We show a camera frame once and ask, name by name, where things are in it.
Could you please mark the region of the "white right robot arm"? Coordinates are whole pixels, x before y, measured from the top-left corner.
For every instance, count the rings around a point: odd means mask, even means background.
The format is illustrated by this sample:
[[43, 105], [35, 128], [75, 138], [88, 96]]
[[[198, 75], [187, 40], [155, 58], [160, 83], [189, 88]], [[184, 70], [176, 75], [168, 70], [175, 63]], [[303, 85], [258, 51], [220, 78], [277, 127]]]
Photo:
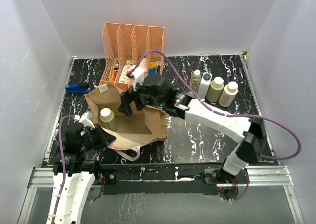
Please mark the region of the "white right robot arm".
[[236, 148], [224, 160], [217, 175], [224, 182], [233, 182], [238, 173], [250, 164], [256, 164], [266, 143], [263, 120], [234, 117], [211, 105], [203, 106], [192, 93], [177, 90], [159, 74], [148, 75], [120, 94], [118, 111], [131, 117], [131, 103], [138, 111], [146, 106], [158, 107], [166, 114], [204, 124], [234, 140]]

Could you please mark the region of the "green bottle beige cap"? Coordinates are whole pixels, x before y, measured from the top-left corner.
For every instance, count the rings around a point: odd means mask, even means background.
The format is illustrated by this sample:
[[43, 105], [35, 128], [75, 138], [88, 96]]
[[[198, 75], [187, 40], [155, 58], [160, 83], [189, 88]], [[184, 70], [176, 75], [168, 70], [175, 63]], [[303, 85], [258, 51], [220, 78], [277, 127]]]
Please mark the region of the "green bottle beige cap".
[[206, 94], [206, 99], [209, 102], [216, 102], [224, 88], [224, 80], [221, 77], [215, 77], [208, 88], [207, 94]]
[[116, 117], [114, 112], [109, 108], [103, 108], [100, 111], [100, 120], [104, 125], [104, 128], [116, 131], [118, 129], [118, 123], [116, 121]]
[[218, 99], [218, 103], [223, 107], [230, 106], [237, 92], [238, 84], [235, 81], [229, 82], [224, 86], [223, 91]]

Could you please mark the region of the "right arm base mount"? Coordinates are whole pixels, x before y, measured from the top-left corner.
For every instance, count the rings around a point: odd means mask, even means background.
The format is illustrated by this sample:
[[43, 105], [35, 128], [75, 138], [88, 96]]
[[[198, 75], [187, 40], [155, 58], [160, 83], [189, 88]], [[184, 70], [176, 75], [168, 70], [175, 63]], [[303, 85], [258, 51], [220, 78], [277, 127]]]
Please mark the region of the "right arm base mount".
[[231, 175], [225, 172], [223, 169], [205, 169], [203, 173], [200, 173], [202, 180], [206, 184], [221, 184], [227, 189], [237, 188], [239, 184], [248, 184], [249, 179], [243, 172], [239, 172], [237, 175]]

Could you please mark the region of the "white bottle dark grey cap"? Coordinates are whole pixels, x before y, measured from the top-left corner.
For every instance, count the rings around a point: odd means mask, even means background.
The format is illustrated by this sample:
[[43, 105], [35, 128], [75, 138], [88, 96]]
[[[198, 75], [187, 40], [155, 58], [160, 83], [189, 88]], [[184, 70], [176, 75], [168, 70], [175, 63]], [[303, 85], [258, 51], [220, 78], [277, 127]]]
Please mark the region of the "white bottle dark grey cap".
[[201, 99], [205, 99], [207, 91], [209, 89], [211, 83], [212, 75], [208, 72], [204, 72], [201, 81], [199, 84], [199, 88], [197, 90], [197, 94]]

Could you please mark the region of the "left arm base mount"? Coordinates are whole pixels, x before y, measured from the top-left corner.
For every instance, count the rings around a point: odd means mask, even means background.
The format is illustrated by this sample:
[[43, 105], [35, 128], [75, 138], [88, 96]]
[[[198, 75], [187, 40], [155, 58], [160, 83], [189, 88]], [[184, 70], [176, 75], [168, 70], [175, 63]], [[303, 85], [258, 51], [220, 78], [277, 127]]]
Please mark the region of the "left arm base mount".
[[95, 174], [95, 181], [93, 184], [96, 185], [115, 185], [118, 181], [117, 170], [114, 169], [101, 169]]

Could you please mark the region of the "clear bottle amber liquid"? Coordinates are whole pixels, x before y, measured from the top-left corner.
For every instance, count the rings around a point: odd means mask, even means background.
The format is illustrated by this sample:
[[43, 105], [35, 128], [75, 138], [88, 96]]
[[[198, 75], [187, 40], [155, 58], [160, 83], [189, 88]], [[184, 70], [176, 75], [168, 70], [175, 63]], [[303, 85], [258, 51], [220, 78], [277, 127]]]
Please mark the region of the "clear bottle amber liquid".
[[190, 80], [190, 86], [195, 92], [198, 91], [200, 81], [201, 81], [201, 71], [199, 69], [196, 69], [193, 71], [191, 75], [191, 80]]

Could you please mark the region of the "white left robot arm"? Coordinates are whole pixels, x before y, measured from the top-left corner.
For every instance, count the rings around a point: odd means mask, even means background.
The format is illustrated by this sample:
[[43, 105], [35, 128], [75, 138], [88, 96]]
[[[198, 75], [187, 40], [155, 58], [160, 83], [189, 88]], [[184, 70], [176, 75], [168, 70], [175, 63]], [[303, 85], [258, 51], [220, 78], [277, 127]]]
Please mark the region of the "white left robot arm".
[[100, 163], [87, 160], [85, 153], [106, 148], [116, 137], [99, 125], [86, 127], [71, 124], [60, 136], [60, 150], [53, 165], [53, 192], [47, 217], [48, 224], [79, 224], [90, 189], [99, 184], [116, 183], [116, 174], [104, 174]]

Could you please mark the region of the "brown canvas tote bag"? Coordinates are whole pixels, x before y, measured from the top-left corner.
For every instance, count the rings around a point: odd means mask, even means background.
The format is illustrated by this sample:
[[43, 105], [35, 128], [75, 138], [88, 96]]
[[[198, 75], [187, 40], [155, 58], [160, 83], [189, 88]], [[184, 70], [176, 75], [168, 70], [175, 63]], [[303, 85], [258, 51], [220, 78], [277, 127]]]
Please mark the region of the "brown canvas tote bag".
[[[154, 107], [146, 106], [137, 111], [134, 102], [130, 104], [132, 117], [120, 113], [118, 108], [121, 105], [121, 92], [115, 85], [104, 84], [84, 96], [92, 113], [92, 122], [116, 137], [107, 147], [134, 162], [140, 157], [141, 147], [166, 139], [167, 119], [163, 111]], [[105, 108], [111, 109], [115, 115], [118, 124], [116, 131], [107, 129], [101, 120], [101, 110]]]

